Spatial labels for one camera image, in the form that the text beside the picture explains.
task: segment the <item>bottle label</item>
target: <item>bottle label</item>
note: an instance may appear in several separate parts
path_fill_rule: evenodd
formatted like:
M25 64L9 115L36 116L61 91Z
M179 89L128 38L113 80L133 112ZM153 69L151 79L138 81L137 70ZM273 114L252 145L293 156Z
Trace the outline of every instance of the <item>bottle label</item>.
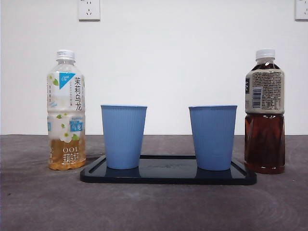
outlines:
M47 108L49 111L84 111L84 77L69 72L47 75Z
M84 112L49 112L50 163L62 165L85 160Z
M284 113L284 74L282 71L250 72L245 81L247 113Z

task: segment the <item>wall outlet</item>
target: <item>wall outlet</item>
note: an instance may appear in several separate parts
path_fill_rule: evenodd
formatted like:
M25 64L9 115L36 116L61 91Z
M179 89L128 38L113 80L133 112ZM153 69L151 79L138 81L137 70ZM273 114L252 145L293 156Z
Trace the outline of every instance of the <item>wall outlet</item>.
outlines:
M295 20L308 21L308 0L295 0Z
M100 0L78 0L79 21L100 21Z

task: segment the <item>gray tabletop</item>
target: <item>gray tabletop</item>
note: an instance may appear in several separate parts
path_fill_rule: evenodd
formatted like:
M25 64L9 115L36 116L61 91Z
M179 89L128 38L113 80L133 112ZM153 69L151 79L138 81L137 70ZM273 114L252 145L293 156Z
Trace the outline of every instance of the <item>gray tabletop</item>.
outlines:
M286 137L286 169L250 186L96 184L48 169L47 136L1 136L2 231L308 230L308 136ZM233 157L243 162L244 137ZM87 163L104 152L87 136ZM191 136L145 136L143 154L193 154Z

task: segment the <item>amber liquid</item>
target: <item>amber liquid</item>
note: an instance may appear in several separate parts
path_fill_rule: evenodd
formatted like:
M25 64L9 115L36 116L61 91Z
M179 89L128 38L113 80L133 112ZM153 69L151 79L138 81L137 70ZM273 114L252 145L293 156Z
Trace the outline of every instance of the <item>amber liquid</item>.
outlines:
M69 170L84 166L86 163L85 138L66 143L61 140L50 141L51 153L49 168L53 170Z
M245 118L245 165L258 173L284 171L283 115L249 114Z

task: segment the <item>blue plastic cup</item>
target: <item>blue plastic cup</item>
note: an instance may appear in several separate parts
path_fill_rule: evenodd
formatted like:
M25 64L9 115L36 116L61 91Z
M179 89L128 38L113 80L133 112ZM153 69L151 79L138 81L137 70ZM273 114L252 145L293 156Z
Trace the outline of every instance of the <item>blue plastic cup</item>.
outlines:
M106 163L109 168L139 165L146 106L101 105Z
M231 167L236 105L189 107L197 165L222 171Z

